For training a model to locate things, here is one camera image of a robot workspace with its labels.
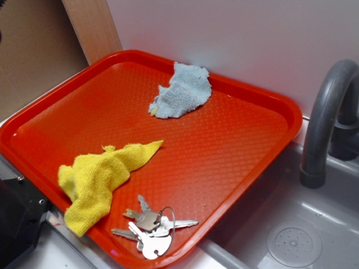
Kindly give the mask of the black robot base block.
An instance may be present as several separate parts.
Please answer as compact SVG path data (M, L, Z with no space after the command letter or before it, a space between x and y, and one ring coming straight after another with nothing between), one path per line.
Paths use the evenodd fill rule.
M1 268L13 267L35 250L49 205L29 180L1 180Z

